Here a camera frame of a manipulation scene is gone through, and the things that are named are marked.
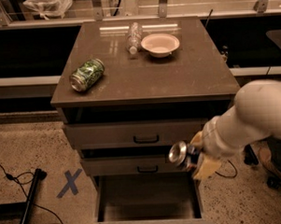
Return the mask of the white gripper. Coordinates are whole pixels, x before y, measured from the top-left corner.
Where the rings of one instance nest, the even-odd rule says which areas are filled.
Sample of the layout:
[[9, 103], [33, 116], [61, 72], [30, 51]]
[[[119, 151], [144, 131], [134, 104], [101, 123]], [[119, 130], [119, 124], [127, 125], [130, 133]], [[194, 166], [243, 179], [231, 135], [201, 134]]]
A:
[[203, 147], [203, 151], [193, 172], [194, 180], [203, 180], [216, 172], [220, 165], [220, 158], [231, 157], [235, 152], [220, 136], [217, 129], [218, 116], [206, 122], [202, 131], [197, 132], [190, 141], [193, 147]]

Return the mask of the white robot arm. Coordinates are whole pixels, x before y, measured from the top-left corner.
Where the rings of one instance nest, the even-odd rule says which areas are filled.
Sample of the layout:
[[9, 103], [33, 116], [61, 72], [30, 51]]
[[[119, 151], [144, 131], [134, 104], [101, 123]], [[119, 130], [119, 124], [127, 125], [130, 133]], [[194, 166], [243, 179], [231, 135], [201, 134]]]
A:
[[191, 144], [201, 150], [193, 178], [209, 177], [223, 157], [269, 136], [281, 140], [281, 80], [249, 82], [227, 112], [214, 116], [192, 138]]

